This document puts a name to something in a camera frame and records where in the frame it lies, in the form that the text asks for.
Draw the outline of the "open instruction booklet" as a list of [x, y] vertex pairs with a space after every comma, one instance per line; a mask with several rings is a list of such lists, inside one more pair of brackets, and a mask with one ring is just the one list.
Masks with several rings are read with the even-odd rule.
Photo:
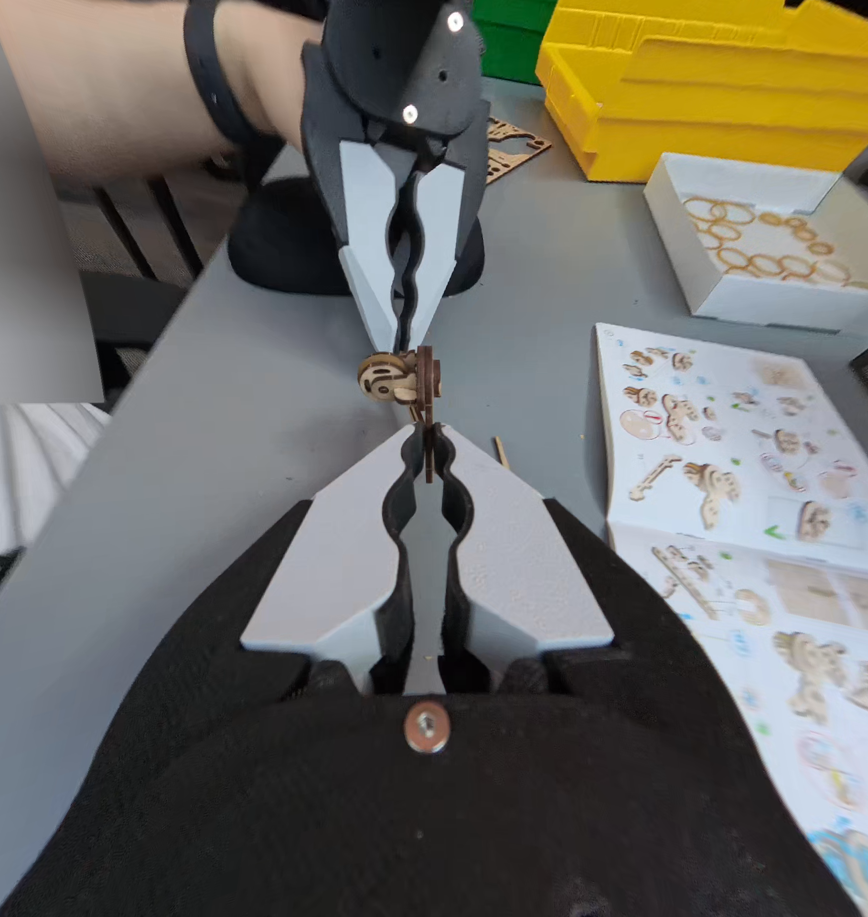
[[595, 330], [611, 544], [868, 915], [868, 458], [803, 361]]

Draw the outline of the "person's left forearm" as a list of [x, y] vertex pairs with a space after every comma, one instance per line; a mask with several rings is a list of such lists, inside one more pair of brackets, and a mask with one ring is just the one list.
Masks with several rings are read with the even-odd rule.
[[177, 2], [0, 1], [0, 43], [50, 172], [155, 175], [222, 152]]

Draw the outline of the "dark chair frame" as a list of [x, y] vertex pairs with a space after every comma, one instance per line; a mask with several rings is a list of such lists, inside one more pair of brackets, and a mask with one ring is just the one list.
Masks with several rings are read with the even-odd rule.
[[204, 166], [92, 187], [54, 177], [79, 269], [111, 414], [143, 368], [241, 200]]

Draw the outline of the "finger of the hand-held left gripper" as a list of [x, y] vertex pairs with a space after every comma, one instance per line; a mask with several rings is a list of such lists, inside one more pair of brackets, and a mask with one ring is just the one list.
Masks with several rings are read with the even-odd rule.
[[390, 226], [415, 155], [391, 144], [342, 139], [338, 146], [347, 239], [338, 258], [375, 350], [408, 350], [408, 332], [394, 310], [395, 269]]
[[442, 163], [412, 176], [404, 272], [404, 349], [423, 343], [457, 263], [464, 172]]

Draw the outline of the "wooden laser-cut part sheet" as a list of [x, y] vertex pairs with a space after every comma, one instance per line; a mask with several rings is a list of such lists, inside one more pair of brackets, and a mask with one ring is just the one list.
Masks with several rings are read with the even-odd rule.
[[486, 183], [491, 185], [552, 149], [552, 142], [506, 120], [488, 118], [488, 167]]

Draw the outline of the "person's left hand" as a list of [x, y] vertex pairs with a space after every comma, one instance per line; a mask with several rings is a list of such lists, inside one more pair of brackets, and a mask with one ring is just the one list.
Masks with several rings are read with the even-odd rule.
[[254, 2], [223, 2], [214, 14], [218, 59], [246, 120], [298, 151], [302, 151], [302, 49], [320, 43], [324, 26]]

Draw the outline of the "person's white garment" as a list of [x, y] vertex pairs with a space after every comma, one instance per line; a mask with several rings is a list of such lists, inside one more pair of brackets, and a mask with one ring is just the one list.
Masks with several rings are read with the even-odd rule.
[[96, 405], [0, 405], [0, 589], [109, 421]]

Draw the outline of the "yellow plastic bin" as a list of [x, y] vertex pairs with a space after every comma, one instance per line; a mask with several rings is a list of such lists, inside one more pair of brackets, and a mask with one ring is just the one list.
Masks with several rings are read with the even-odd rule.
[[536, 75], [590, 181], [665, 152], [841, 172], [868, 146], [868, 19], [831, 2], [558, 2]]

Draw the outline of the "green plastic bin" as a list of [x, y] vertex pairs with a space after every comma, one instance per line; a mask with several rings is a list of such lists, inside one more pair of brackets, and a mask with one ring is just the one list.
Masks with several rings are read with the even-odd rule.
[[474, 1], [486, 77], [537, 85], [536, 62], [556, 1]]

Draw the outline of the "white cardboard box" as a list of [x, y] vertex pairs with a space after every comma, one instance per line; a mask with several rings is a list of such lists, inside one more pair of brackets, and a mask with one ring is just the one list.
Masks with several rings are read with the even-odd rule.
[[868, 200], [840, 173], [664, 153], [644, 193], [692, 315], [868, 338]]

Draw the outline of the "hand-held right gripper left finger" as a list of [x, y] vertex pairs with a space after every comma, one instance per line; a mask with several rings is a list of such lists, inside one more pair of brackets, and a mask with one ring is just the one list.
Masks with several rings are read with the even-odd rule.
[[309, 502], [240, 636], [248, 650], [335, 661], [361, 693], [371, 671], [397, 668], [414, 613], [401, 533], [416, 510], [421, 425], [405, 426]]

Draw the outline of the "black wristband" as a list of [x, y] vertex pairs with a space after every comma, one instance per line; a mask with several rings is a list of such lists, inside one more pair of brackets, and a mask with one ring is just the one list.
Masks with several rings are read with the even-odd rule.
[[218, 4], [191, 1], [185, 8], [182, 38], [194, 88], [222, 138], [250, 152], [261, 149], [277, 155], [283, 142], [251, 124], [226, 79], [214, 36]]

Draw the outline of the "wooden model drum plate assembly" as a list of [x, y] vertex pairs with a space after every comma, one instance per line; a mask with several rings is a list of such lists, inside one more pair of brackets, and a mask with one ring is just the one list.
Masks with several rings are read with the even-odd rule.
[[432, 347], [374, 353], [360, 364], [358, 383], [372, 401], [406, 406], [416, 422], [428, 427], [435, 422], [435, 400], [442, 394], [442, 383], [440, 361]]

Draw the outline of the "black wrist rest pad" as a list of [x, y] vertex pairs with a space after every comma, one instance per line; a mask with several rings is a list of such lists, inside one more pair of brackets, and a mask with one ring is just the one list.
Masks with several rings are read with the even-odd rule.
[[[404, 298], [409, 239], [402, 217], [391, 216], [388, 246], [395, 255], [391, 294]], [[227, 241], [228, 258], [236, 275], [275, 292], [345, 295], [350, 292], [338, 258], [332, 223], [312, 178], [287, 176], [263, 184], [240, 209]], [[485, 266], [481, 224], [476, 218], [444, 295], [470, 290]]]

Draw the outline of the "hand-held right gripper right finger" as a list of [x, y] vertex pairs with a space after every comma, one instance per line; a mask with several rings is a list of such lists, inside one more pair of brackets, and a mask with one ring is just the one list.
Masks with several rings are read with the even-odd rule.
[[545, 498], [455, 429], [434, 430], [450, 546], [439, 672], [488, 693], [519, 660], [611, 646], [614, 633]]

